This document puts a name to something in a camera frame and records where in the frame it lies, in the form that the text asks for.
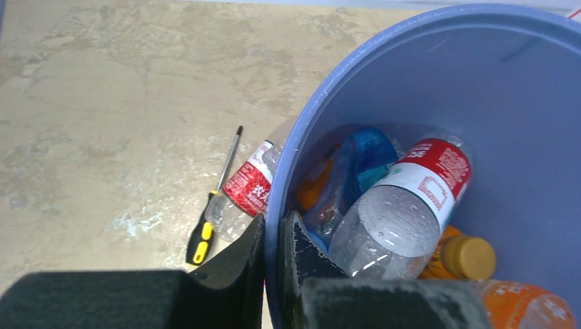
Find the clear bottle red label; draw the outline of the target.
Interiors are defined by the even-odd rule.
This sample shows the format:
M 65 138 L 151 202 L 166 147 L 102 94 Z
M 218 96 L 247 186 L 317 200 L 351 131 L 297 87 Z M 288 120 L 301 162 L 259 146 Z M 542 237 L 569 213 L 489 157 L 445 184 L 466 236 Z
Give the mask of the clear bottle red label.
M 231 243 L 247 229 L 252 219 L 266 211 L 273 176 L 282 150 L 297 117 L 290 117 L 262 141 L 214 197 L 214 232 Z

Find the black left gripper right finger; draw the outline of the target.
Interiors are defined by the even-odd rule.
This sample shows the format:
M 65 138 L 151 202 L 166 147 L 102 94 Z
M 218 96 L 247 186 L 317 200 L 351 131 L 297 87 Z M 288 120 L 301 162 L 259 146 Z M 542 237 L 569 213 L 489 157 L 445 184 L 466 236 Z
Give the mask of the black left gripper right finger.
M 473 287 L 454 280 L 357 280 L 308 236 L 297 211 L 280 222 L 283 328 L 490 328 Z

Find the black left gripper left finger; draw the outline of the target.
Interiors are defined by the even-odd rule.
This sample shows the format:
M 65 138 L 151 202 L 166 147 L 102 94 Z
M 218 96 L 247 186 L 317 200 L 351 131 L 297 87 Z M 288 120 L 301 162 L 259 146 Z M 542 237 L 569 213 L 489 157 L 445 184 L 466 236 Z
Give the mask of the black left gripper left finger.
M 264 217 L 193 271 L 29 273 L 1 296 L 2 328 L 259 328 Z

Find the orange juice bottle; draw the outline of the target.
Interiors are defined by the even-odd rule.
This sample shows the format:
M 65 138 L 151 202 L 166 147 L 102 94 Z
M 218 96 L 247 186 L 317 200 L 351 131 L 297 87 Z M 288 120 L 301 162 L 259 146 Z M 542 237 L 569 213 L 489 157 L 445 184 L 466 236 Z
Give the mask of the orange juice bottle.
M 419 278 L 485 280 L 494 274 L 496 264 L 495 250 L 488 241 L 447 226 Z

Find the crushed blue label bottle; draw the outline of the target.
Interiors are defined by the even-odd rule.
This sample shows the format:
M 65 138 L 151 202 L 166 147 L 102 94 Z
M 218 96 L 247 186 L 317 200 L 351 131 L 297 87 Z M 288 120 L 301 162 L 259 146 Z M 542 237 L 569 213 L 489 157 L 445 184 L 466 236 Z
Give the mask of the crushed blue label bottle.
M 397 140 L 376 127 L 347 136 L 320 162 L 324 169 L 304 180 L 297 200 L 308 236 L 327 253 L 336 227 L 354 203 L 383 178 L 403 151 Z

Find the blue plastic bin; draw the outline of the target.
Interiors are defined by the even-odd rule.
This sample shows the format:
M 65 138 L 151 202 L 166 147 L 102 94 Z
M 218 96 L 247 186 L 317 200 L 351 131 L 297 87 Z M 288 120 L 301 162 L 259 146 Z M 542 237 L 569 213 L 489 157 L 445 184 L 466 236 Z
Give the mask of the blue plastic bin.
M 422 128 L 473 150 L 456 210 L 497 249 L 500 280 L 535 284 L 580 315 L 580 23 L 536 8 L 457 5 L 413 16 L 347 56 L 298 116 L 266 218 L 267 297 L 282 327 L 278 228 L 319 149 L 359 125 L 389 124 L 403 147 Z

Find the orange tea bottle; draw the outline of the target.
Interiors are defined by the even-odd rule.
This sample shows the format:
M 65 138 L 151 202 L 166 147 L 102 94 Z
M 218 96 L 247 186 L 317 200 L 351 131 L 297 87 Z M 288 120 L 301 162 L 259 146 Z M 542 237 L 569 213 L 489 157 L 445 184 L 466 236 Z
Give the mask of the orange tea bottle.
M 501 280 L 471 282 L 494 328 L 577 328 L 566 301 L 541 287 Z

